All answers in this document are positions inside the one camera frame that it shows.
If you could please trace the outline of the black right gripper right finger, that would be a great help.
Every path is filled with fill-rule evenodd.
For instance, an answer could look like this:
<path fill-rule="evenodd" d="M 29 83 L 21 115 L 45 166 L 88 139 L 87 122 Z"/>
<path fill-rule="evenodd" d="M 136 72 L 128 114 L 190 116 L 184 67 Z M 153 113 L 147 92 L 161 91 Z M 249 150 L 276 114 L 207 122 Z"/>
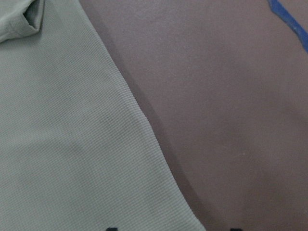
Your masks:
<path fill-rule="evenodd" d="M 230 231 L 243 231 L 241 228 L 230 228 Z"/>

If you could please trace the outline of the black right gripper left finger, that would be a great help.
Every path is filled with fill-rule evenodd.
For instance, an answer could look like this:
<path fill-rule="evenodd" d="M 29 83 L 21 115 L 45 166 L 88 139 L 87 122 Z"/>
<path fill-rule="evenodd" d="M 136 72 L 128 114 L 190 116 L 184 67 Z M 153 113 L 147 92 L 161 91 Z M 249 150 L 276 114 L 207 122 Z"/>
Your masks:
<path fill-rule="evenodd" d="M 118 227 L 108 227 L 105 231 L 118 231 Z"/>

